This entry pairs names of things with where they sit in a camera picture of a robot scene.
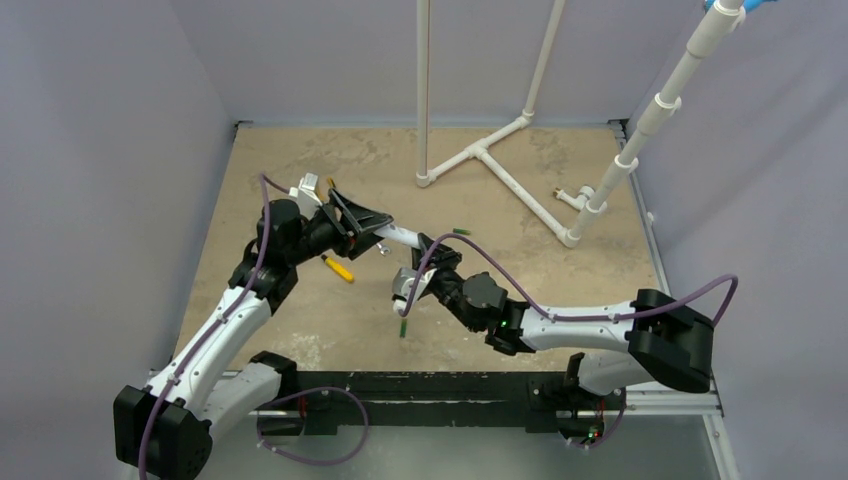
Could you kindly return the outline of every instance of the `robotic arm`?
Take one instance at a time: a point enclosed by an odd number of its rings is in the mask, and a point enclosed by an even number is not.
[[[639,320],[613,318],[615,313],[673,301],[662,293],[640,290],[632,302],[597,308],[542,307],[553,315],[609,318],[555,321],[527,302],[509,299],[488,273],[463,278],[456,272],[461,254],[439,245],[410,295],[415,269],[433,240],[394,225],[390,215],[357,205],[335,189],[323,203],[315,194],[316,183],[317,177],[308,174],[298,187],[289,189],[290,198],[270,202],[269,239],[261,268],[254,272],[258,260],[254,247],[266,229],[265,218],[259,220],[257,240],[246,246],[215,311],[185,349],[144,388],[126,386],[116,397],[113,414],[119,460],[138,465],[144,427],[159,401],[146,468],[162,478],[193,479],[206,463],[213,442],[236,422],[257,406],[300,391],[296,364],[268,352],[258,354],[236,377],[218,385],[236,353],[291,293],[298,265],[328,250],[353,260],[384,238],[413,252],[414,269],[401,268],[393,281],[395,311],[408,311],[421,297],[433,295],[468,330],[486,332],[485,342],[507,355],[558,347],[606,350],[572,356],[564,379],[540,386],[542,397],[591,404],[613,389],[651,380],[686,392],[709,389],[713,334],[709,319],[688,307]],[[255,281],[245,293],[254,274]],[[242,293],[244,298],[233,306]],[[224,318],[223,312],[230,307],[232,313]],[[187,357],[178,375],[178,366]]]

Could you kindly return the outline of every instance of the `white wall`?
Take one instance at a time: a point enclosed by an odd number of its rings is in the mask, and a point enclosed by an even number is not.
[[[745,479],[848,469],[846,19],[842,0],[758,9],[641,156],[673,292],[741,277],[714,368]]]
[[[0,465],[116,478],[173,348],[231,120],[165,0],[0,3]]]
[[[415,119],[413,0],[172,0],[238,119]],[[702,0],[567,0],[539,125],[627,118]],[[524,106],[553,0],[432,2],[435,125],[500,124]]]

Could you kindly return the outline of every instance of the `gray floor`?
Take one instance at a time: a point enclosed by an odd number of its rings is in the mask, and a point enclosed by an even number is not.
[[[436,129],[430,136],[435,166],[490,133],[486,129]],[[261,212],[256,174],[265,171],[284,186],[306,172],[332,176],[339,190],[362,205],[394,216],[404,227],[435,237],[454,227],[501,262],[537,301],[588,306],[632,299],[656,287],[645,235],[629,186],[609,199],[609,210],[574,250],[553,234],[482,164],[468,161],[426,189],[414,183],[416,136],[412,129],[242,129],[204,245],[178,349],[208,318],[244,245],[255,235]],[[605,129],[529,129],[491,149],[492,155],[561,223],[576,212],[552,196],[555,187],[575,192],[596,184],[618,153]],[[492,271],[461,244],[459,272]],[[348,268],[347,284],[320,261],[298,268],[300,281],[268,324],[251,338],[231,368],[256,352],[271,350],[306,370],[503,371],[562,369],[569,350],[506,357],[469,333],[432,298],[410,315],[405,339],[391,311],[391,280],[409,265],[407,249],[393,245],[388,257],[372,250]]]

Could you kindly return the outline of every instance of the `blue clamp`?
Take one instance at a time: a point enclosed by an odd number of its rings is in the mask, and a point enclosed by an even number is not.
[[[759,7],[760,5],[762,5],[765,2],[776,2],[776,1],[777,0],[745,0],[745,4],[742,5],[742,6],[745,7],[746,12],[750,13],[750,12],[753,12],[754,10],[756,10],[757,7]],[[707,0],[705,5],[704,5],[704,10],[709,10],[709,9],[713,8],[714,3],[715,3],[715,0]]]

